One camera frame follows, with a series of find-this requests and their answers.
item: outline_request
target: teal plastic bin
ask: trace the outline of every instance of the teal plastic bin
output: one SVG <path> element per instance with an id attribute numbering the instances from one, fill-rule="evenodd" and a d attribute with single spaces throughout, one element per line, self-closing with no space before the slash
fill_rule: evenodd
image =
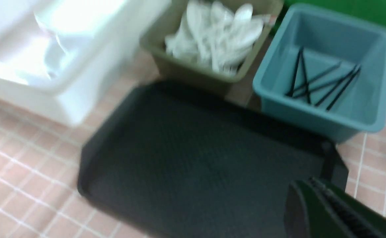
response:
<path id="1" fill-rule="evenodd" d="M 337 70 L 318 80 L 319 84 L 346 74 L 356 65 L 361 67 L 330 111 L 326 103 L 336 93 L 319 107 L 304 98 L 285 96 L 300 47 L 304 47 L 308 78 L 341 62 Z M 298 72 L 296 85 L 304 81 Z M 380 131 L 386 121 L 386 28 L 311 5 L 293 5 L 261 62 L 253 88 L 261 97 L 263 113 L 335 142 L 344 142 L 360 131 Z M 319 100 L 329 90 L 312 93 L 312 100 Z"/>

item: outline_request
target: pink tile floor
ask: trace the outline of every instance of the pink tile floor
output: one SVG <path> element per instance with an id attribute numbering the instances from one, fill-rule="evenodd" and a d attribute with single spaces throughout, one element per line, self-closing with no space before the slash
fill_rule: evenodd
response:
<path id="1" fill-rule="evenodd" d="M 135 64 L 77 128 L 66 128 L 0 101 L 0 238 L 145 238 L 91 207 L 76 190 L 82 144 L 141 79 L 151 60 Z M 251 82 L 227 99 L 247 105 Z M 360 134 L 338 150 L 350 169 L 347 193 L 386 216 L 386 127 Z"/>

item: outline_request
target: black tray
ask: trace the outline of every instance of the black tray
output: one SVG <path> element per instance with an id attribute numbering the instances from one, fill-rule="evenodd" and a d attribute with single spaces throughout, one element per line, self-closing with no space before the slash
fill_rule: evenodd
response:
<path id="1" fill-rule="evenodd" d="M 289 183 L 345 189 L 324 137 L 171 81 L 135 89 L 83 147 L 78 190 L 155 237 L 285 237 Z"/>

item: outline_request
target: white container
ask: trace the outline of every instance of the white container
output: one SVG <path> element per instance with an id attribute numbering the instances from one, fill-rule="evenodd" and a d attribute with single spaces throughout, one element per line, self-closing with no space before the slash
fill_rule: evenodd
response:
<path id="1" fill-rule="evenodd" d="M 24 9 L 21 17 L 13 18 L 15 24 L 7 24 L 5 33 L 0 34 L 0 99 L 64 125 L 76 126 L 120 76 L 123 66 L 131 62 L 143 31 L 170 0 L 115 0 L 121 4 L 113 7 L 114 13 L 99 15 L 90 31 L 81 27 L 81 32 L 88 33 L 92 40 L 56 77 L 49 78 L 43 62 L 49 43 L 55 40 L 53 33 L 72 30 L 67 27 L 60 31 L 62 23 L 54 21 L 54 12 L 59 12 L 54 10 L 63 1 L 72 0 L 43 3 L 35 11 L 36 18 L 31 13 L 33 9 Z M 83 6 L 73 9 L 74 18 L 81 10 Z"/>

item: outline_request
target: black straw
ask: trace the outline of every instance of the black straw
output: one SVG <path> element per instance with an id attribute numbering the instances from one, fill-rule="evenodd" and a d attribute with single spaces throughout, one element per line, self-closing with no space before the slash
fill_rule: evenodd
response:
<path id="1" fill-rule="evenodd" d="M 308 73 L 306 72 L 306 64 L 305 64 L 305 57 L 303 56 L 303 52 L 301 54 L 302 58 L 302 71 L 303 71 L 303 77 L 305 78 L 305 93 L 306 93 L 306 99 L 308 100 L 308 104 L 312 104 L 311 101 L 311 94 L 309 93 L 309 83 L 308 83 Z"/>
<path id="2" fill-rule="evenodd" d="M 341 83 L 344 81 L 344 80 L 346 80 L 348 77 L 350 77 L 350 75 L 352 75 L 353 74 L 353 72 L 355 72 L 355 70 L 356 70 L 356 66 L 352 69 L 352 71 L 350 71 L 348 74 L 347 74 L 347 77 L 345 77 L 343 80 L 339 80 L 338 82 L 337 82 L 337 84 L 335 84 L 335 86 L 331 89 L 331 90 L 329 90 L 328 91 L 328 93 L 326 93 L 316 104 L 315 104 L 315 106 L 319 106 L 319 105 L 321 105 L 340 85 L 341 85 Z"/>
<path id="3" fill-rule="evenodd" d="M 297 54 L 296 66 L 294 68 L 293 82 L 291 83 L 290 91 L 286 93 L 286 96 L 289 96 L 289 97 L 293 96 L 294 86 L 296 85 L 297 70 L 299 69 L 299 61 L 300 61 L 300 57 L 303 54 L 303 48 L 304 48 L 303 46 L 300 47 L 299 53 Z"/>
<path id="4" fill-rule="evenodd" d="M 320 78 L 326 76 L 327 74 L 331 73 L 332 71 L 335 71 L 336 69 L 338 69 L 338 68 L 340 67 L 340 65 L 341 65 L 341 61 L 338 62 L 336 65 L 331 66 L 330 68 L 324 70 L 324 71 L 321 72 L 320 74 L 317 74 L 315 77 L 313 77 L 311 80 L 309 80 L 308 84 L 311 84 L 311 83 L 317 81 L 318 79 L 320 79 Z M 294 93 L 294 92 L 297 92 L 298 90 L 301 90 L 301 89 L 304 88 L 304 87 L 306 87 L 306 84 L 305 84 L 305 83 L 302 84 L 302 85 L 300 85 L 300 86 L 298 86 L 296 89 L 294 89 L 294 90 L 293 90 L 293 93 Z"/>
<path id="5" fill-rule="evenodd" d="M 312 89 L 309 89 L 309 93 L 313 93 L 313 92 L 319 91 L 319 90 L 324 89 L 324 88 L 326 88 L 326 87 L 328 87 L 328 86 L 331 86 L 332 84 L 336 84 L 336 83 L 338 83 L 339 81 L 342 82 L 342 81 L 345 80 L 346 78 L 350 77 L 352 74 L 353 74 L 353 71 L 350 71 L 349 73 L 347 73 L 346 75 L 344 75 L 344 76 L 342 76 L 342 77 L 339 77 L 339 78 L 337 78 L 337 79 L 335 79 L 335 80 L 326 82 L 326 83 L 321 84 L 321 85 L 319 85 L 319 86 L 317 86 L 317 87 L 314 87 L 314 88 L 312 88 Z M 305 96 L 305 95 L 306 95 L 306 93 L 304 92 L 304 93 L 300 93 L 299 95 L 294 96 L 293 98 L 294 98 L 294 99 L 297 99 L 297 98 L 303 97 L 303 96 Z"/>
<path id="6" fill-rule="evenodd" d="M 336 101 L 340 98 L 340 96 L 343 94 L 343 92 L 346 90 L 347 86 L 349 86 L 349 84 L 353 81 L 353 79 L 361 72 L 361 68 L 359 68 L 356 73 L 354 73 L 352 75 L 352 77 L 349 79 L 349 81 L 347 81 L 346 85 L 340 90 L 340 92 L 338 92 L 338 94 L 335 96 L 334 100 L 329 104 L 329 106 L 327 107 L 327 110 L 331 110 L 331 108 L 334 106 L 334 104 L 336 103 Z"/>

